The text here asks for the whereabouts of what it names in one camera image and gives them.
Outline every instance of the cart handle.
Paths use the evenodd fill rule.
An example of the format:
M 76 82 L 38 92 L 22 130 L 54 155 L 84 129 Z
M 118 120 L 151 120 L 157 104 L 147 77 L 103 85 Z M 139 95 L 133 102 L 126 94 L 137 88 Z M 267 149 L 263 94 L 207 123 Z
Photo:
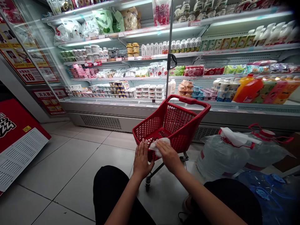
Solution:
M 187 104 L 190 104 L 190 105 L 197 104 L 197 105 L 201 105 L 201 106 L 203 106 L 205 108 L 211 107 L 210 104 L 208 104 L 208 103 L 198 101 L 198 100 L 196 100 L 194 98 L 185 97 L 185 96 L 179 96 L 179 95 L 175 95 L 175 94 L 169 95 L 168 98 L 165 101 L 169 102 L 169 100 L 171 98 L 178 98 L 179 101 L 187 103 Z

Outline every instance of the red shopping cart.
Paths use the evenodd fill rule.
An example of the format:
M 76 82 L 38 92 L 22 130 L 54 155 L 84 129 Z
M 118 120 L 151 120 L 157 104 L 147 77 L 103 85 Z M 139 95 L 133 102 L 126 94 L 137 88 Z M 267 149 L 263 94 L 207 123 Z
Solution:
M 169 102 L 171 98 L 178 98 L 179 101 L 190 105 L 201 105 L 204 107 L 204 109 L 197 115 L 190 110 Z M 182 162 L 187 161 L 188 156 L 186 151 L 192 142 L 199 123 L 209 112 L 210 107 L 210 104 L 200 102 L 193 98 L 174 94 L 169 95 L 168 98 L 162 102 L 162 104 L 151 116 L 143 120 L 132 129 L 135 141 L 137 145 L 139 145 L 144 138 L 145 141 L 147 140 L 148 142 L 148 147 L 150 147 L 150 144 L 157 139 L 169 138 L 171 141 L 171 146 L 175 149 L 175 151 L 177 153 L 183 152 L 184 156 L 181 156 L 180 160 Z M 155 161 L 159 159 L 155 155 L 154 151 L 148 150 L 149 162 L 151 162 L 153 158 Z M 162 163 L 153 173 L 150 173 L 150 175 L 146 177 L 146 191 L 149 191 L 151 178 L 163 166 L 164 163 Z

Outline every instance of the large water bottle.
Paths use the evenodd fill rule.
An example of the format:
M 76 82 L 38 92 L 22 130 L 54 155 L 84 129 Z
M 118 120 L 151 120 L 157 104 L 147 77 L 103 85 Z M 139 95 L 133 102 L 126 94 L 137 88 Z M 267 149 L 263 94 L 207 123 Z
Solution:
M 258 126 L 260 130 L 253 130 L 253 126 Z M 250 158 L 245 165 L 244 170 L 261 171 L 264 168 L 271 166 L 273 163 L 282 160 L 286 155 L 293 156 L 278 144 L 275 133 L 272 131 L 262 129 L 257 123 L 252 124 L 249 128 L 251 128 L 253 132 L 245 134 L 251 138 L 262 141 L 262 143 L 256 145 L 251 150 L 247 149 Z M 291 140 L 293 140 L 292 137 L 284 143 L 288 143 Z
M 300 200 L 299 178 L 291 176 L 286 181 L 276 174 L 246 171 L 235 179 L 245 184 L 259 201 L 263 224 L 294 224 Z
M 230 178 L 249 159 L 247 146 L 234 146 L 232 140 L 222 133 L 202 138 L 201 141 L 205 145 L 197 158 L 196 166 L 205 181 Z

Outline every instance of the hand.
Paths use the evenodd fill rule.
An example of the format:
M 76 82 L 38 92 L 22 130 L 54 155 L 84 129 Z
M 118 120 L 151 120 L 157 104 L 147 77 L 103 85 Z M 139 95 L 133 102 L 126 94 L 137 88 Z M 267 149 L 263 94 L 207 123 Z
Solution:
M 151 172 L 153 166 L 154 160 L 148 164 L 148 145 L 143 139 L 135 150 L 132 176 L 142 180 Z
M 184 169 L 184 166 L 180 161 L 178 153 L 174 150 L 174 148 L 172 148 L 170 144 L 158 140 L 156 142 L 156 147 L 162 154 L 162 160 L 171 173 L 176 175 L 178 171 Z

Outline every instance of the red display stand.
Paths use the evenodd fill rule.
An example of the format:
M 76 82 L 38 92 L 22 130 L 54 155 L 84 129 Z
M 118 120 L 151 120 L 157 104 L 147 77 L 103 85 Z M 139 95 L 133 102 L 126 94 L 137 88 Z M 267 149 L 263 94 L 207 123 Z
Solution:
M 50 138 L 15 99 L 0 102 L 0 195 Z

